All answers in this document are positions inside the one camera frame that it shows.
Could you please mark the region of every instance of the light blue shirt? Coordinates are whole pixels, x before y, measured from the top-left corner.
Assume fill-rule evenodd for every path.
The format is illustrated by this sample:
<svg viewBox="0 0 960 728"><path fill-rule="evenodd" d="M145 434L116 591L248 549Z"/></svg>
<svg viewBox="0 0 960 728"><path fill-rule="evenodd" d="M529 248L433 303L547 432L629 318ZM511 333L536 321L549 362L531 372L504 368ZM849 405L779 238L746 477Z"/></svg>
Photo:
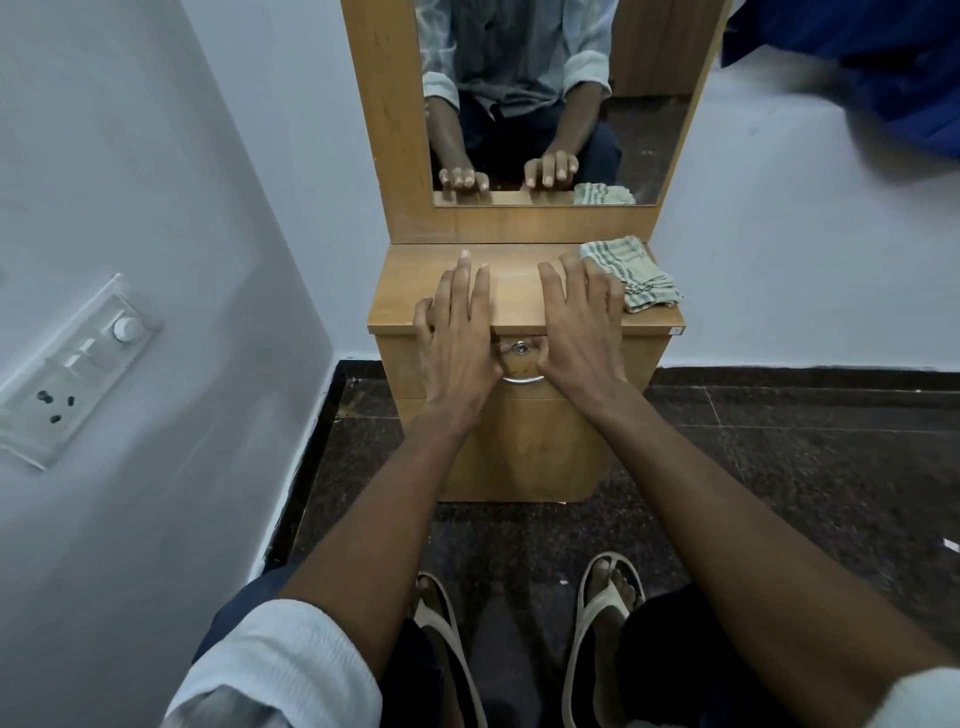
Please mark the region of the light blue shirt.
<svg viewBox="0 0 960 728"><path fill-rule="evenodd" d="M423 96L457 110L468 92L520 116L576 84L610 95L617 0L416 0Z"/></svg>

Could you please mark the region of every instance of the blue cloth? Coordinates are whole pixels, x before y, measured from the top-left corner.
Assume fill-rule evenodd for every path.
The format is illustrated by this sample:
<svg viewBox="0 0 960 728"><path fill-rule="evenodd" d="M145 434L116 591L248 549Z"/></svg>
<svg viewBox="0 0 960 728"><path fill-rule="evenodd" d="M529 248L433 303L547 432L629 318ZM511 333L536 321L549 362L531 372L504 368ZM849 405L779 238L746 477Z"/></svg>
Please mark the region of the blue cloth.
<svg viewBox="0 0 960 728"><path fill-rule="evenodd" d="M747 0L722 63L761 45L840 61L853 98L893 134L960 158L958 0Z"/></svg>

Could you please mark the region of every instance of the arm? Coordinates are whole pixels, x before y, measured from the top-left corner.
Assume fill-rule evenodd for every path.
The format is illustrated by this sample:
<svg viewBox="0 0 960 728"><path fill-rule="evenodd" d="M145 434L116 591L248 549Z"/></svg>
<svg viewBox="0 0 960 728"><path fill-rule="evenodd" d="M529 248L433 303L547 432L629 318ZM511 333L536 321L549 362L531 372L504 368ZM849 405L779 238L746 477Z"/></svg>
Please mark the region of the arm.
<svg viewBox="0 0 960 728"><path fill-rule="evenodd" d="M417 0L415 10L427 138L443 168L440 182L444 189L486 192L490 180L474 172L460 126L460 93L454 81L457 42L450 30L450 0Z"/></svg>
<svg viewBox="0 0 960 728"><path fill-rule="evenodd" d="M610 96L610 50L616 0L564 0L564 112L543 157L523 167L526 185L567 189L580 167L584 148Z"/></svg>
<svg viewBox="0 0 960 728"><path fill-rule="evenodd" d="M324 610L377 679L409 604L440 487L503 375L491 352L490 272L477 272L472 301L469 280L464 255L455 273L444 274L432 304L417 304L426 404L403 444L277 595Z"/></svg>
<svg viewBox="0 0 960 728"><path fill-rule="evenodd" d="M624 375L623 289L540 265L540 367L610 443L739 653L806 725L859 726L901 677L950 654L668 425Z"/></svg>

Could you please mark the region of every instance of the towel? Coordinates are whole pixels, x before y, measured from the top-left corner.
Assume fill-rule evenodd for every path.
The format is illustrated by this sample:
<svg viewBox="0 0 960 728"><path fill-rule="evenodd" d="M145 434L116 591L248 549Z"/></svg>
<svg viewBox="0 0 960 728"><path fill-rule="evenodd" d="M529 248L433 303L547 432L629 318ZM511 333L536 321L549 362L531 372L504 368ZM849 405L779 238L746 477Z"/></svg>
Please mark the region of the towel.
<svg viewBox="0 0 960 728"><path fill-rule="evenodd" d="M580 257L587 256L623 281L624 308L628 313L637 313L657 303L673 306L683 298L673 279L657 267L633 235L584 243L580 246Z"/></svg>
<svg viewBox="0 0 960 728"><path fill-rule="evenodd" d="M574 205L636 205L630 190L619 184L581 182L573 188Z"/></svg>

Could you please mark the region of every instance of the flip-flop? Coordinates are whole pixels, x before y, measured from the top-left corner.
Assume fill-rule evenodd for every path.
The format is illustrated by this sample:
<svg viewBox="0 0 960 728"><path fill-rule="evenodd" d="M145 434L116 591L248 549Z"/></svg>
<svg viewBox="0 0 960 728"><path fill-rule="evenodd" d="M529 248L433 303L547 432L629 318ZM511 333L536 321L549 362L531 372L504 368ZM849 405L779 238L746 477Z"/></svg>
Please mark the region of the flip-flop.
<svg viewBox="0 0 960 728"><path fill-rule="evenodd" d="M630 560L616 551L604 551L590 559L587 568L584 570L584 576L580 580L580 589L577 592L577 617L576 627L573 632L573 648L570 650L570 661L566 665L566 677L564 679L564 696L562 703L562 712L564 718L564 728L577 728L573 719L573 680L577 672L577 658L580 655L580 646L583 644L584 637L589 633L594 621L607 607L616 609L624 619L630 616L630 610L624 604L620 592L613 585L611 580L601 592L586 603L587 582L590 578L590 572L593 566L601 559L610 561L610 574L614 570L619 570L620 575L626 582L634 588L640 601L645 601L646 596L643 593L643 585L640 583L640 575L636 572L634 565Z"/></svg>
<svg viewBox="0 0 960 728"><path fill-rule="evenodd" d="M467 666L467 658L464 656L464 646L460 642L460 631L457 629L457 619L453 614L453 603L450 601L444 585L440 583L440 579L428 571L421 571L417 574L417 581L420 581L422 578L429 579L434 583L434 586L437 587L437 592L442 602L441 606L444 608L444 614L440 614L436 610L431 609L423 599L421 599L417 604L417 611L414 613L414 622L420 629L429 627L430 629L436 630L437 634L443 638L447 646L447 655L452 655L460 668L458 670L459 674L449 676L454 680L454 684L458 689L457 695L459 697L464 692L469 693L470 702L473 704L476 728L487 728L487 718L484 716L483 706L480 704L480 695L477 693L476 686L473 684L473 677L470 675L470 670ZM461 712L464 713L464 723L470 726L471 722L462 703Z"/></svg>

